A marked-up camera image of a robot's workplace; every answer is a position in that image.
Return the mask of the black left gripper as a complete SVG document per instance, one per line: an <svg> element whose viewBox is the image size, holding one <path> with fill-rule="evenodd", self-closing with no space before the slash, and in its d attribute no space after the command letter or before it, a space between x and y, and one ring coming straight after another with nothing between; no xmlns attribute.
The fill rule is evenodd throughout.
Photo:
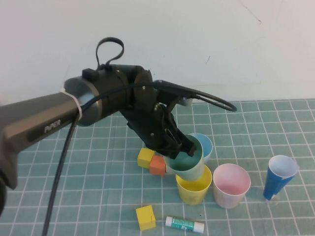
<svg viewBox="0 0 315 236"><path fill-rule="evenodd" d="M170 159L175 159L180 153L192 157L197 150L192 136L184 136L179 131L171 114L179 98L176 95L170 101L169 108L158 103L155 98L144 101L133 97L122 110L128 127L141 138L145 146Z"/></svg>

